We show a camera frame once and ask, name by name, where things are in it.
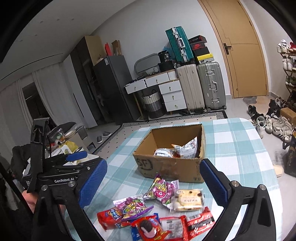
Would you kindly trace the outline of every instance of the metal screw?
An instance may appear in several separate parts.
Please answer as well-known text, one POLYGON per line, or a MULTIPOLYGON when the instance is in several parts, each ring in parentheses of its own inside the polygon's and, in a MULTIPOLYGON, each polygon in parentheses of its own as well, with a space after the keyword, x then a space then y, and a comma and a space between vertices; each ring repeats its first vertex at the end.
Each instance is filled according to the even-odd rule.
POLYGON ((232 184, 234 187, 238 187, 238 186, 239 186, 239 182, 238 182, 238 181, 232 181, 231 184, 232 184))
POLYGON ((41 187, 41 190, 42 190, 42 191, 45 191, 47 188, 48 188, 47 185, 43 185, 43 186, 41 187))
POLYGON ((262 191, 266 190, 266 186, 264 186, 263 184, 261 184, 259 187, 262 191))
POLYGON ((73 187, 73 186, 75 186, 75 181, 69 181, 69 182, 68 182, 68 186, 69 186, 69 187, 73 187))

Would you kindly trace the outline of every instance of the laundry basket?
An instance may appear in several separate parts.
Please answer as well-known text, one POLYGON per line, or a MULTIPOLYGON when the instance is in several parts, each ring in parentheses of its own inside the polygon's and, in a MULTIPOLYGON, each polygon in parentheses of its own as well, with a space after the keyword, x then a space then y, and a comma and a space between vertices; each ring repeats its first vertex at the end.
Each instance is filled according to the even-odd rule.
POLYGON ((151 119, 159 118, 165 114, 160 97, 159 92, 143 97, 143 102, 151 119))

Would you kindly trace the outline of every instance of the desk leg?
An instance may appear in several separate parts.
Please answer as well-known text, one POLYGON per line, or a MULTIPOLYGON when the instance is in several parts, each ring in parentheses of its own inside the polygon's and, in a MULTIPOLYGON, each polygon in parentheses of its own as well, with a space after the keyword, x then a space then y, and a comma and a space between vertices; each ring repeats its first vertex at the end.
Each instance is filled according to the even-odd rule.
POLYGON ((143 116, 143 113, 142 113, 141 107, 140 107, 140 105, 139 105, 138 99, 137 99, 137 97, 136 97, 136 95, 135 95, 135 92, 133 92, 133 96, 134 96, 134 98, 135 98, 135 101, 136 101, 136 103, 137 103, 138 109, 139 109, 140 114, 141 114, 141 116, 140 116, 140 120, 143 120, 143 119, 144 119, 144 116, 143 116))

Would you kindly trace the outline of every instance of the teal suitcase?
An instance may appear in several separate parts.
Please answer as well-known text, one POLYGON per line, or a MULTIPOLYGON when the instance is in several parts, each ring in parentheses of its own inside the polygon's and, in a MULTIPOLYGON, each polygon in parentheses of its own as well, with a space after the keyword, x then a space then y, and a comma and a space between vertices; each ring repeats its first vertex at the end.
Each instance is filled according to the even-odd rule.
POLYGON ((191 62, 191 64, 194 64, 194 54, 183 28, 179 26, 168 29, 166 34, 176 56, 177 62, 191 62))

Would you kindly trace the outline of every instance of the ceiling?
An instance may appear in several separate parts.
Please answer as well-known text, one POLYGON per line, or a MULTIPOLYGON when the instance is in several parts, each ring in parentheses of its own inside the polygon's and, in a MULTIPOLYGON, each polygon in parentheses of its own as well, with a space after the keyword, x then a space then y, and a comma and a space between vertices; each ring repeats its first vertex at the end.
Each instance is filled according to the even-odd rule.
POLYGON ((53 0, 28 23, 9 49, 0 64, 0 80, 19 78, 36 70, 37 66, 40 68, 63 61, 84 35, 90 35, 113 14, 134 1, 53 0))

